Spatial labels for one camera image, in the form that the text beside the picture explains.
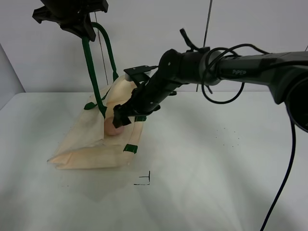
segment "robotic arm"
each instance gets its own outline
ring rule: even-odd
[[[226,79],[268,86],[275,103],[285,102],[291,120],[308,132],[308,52],[264,52],[266,54],[241,57],[232,49],[221,53],[218,50],[226,49],[197,48],[183,29],[181,33],[191,49],[185,53],[168,50],[152,78],[142,76],[156,67],[125,70],[137,88],[125,104],[114,107],[116,128],[130,124],[129,116],[148,116],[157,111],[161,101],[183,84],[214,86]],[[223,56],[227,52],[235,55]]]

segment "white wall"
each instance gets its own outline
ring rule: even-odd
[[[0,109],[15,94],[21,92],[24,92],[24,89],[0,44]]]
[[[92,91],[81,39],[56,23],[32,18],[39,0],[2,0],[0,42],[26,91]],[[186,51],[184,27],[197,46],[204,40],[209,0],[109,0],[108,13],[97,12],[111,40],[118,73],[137,65],[158,64],[174,48]],[[271,52],[302,51],[308,45],[306,0],[213,0],[206,46],[253,43]],[[106,85],[101,47],[91,43],[100,87]],[[103,42],[109,82],[112,71]],[[240,54],[255,54],[249,49]],[[235,91],[240,84],[223,81],[215,91]],[[195,91],[195,85],[181,90]],[[266,90],[249,85],[245,90]]]

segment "white table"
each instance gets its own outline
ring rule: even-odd
[[[46,161],[89,96],[21,93],[0,111],[1,231],[260,229],[291,152],[287,113],[270,93],[215,105],[181,92],[148,117],[130,166],[56,170]],[[308,229],[308,135],[296,131],[294,167],[268,231]],[[134,185],[149,170],[151,184]]]

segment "white tabletop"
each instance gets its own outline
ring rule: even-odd
[[[227,99],[234,93],[217,92]],[[180,92],[145,122],[130,166],[46,161],[90,93],[21,93],[0,111],[1,231],[257,231],[284,177],[291,129],[268,92],[227,105]],[[308,135],[266,230],[308,229]],[[150,185],[143,183],[151,171]]]

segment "green strap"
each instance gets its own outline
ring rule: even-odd
[[[104,97],[102,97],[102,101],[104,100],[104,99],[106,99],[106,96],[107,96],[107,94],[108,94],[108,92],[110,91],[110,89],[107,91],[107,93],[104,95]],[[91,109],[93,109],[94,107],[96,107],[97,106],[97,103],[93,103],[93,102],[90,102],[90,103],[87,103],[86,105],[85,105],[85,107],[84,107],[84,110],[91,110]]]
[[[100,24],[95,23],[95,22],[92,22],[91,24],[92,24],[92,27],[97,28],[104,37],[106,47],[107,47],[107,50],[108,50],[110,64],[111,64],[111,67],[112,67],[112,70],[113,70],[113,74],[112,74],[113,75],[113,81],[115,81],[119,77],[119,75],[116,72],[115,59],[114,59],[114,55],[112,53],[112,48],[111,48],[111,44],[110,44],[108,34],[107,34],[106,30],[104,29],[104,27],[102,27]]]
[[[127,151],[127,152],[131,152],[131,153],[136,154],[137,149],[138,149],[137,145],[127,144],[123,151],[124,152]]]
[[[83,46],[83,51],[85,53],[88,72],[89,72],[91,83],[92,83],[92,86],[93,86],[94,96],[95,96],[95,99],[96,99],[96,102],[97,102],[97,105],[98,105],[98,109],[100,110],[101,114],[105,118],[105,113],[106,113],[107,108],[103,105],[103,103],[101,101],[101,94],[100,94],[100,90],[98,88],[98,84],[97,84],[97,80],[96,80],[94,64],[93,64],[91,49],[90,49],[90,45],[89,45],[89,39],[87,37],[82,38],[82,46]]]
[[[144,122],[146,120],[146,116],[136,116],[135,122]]]

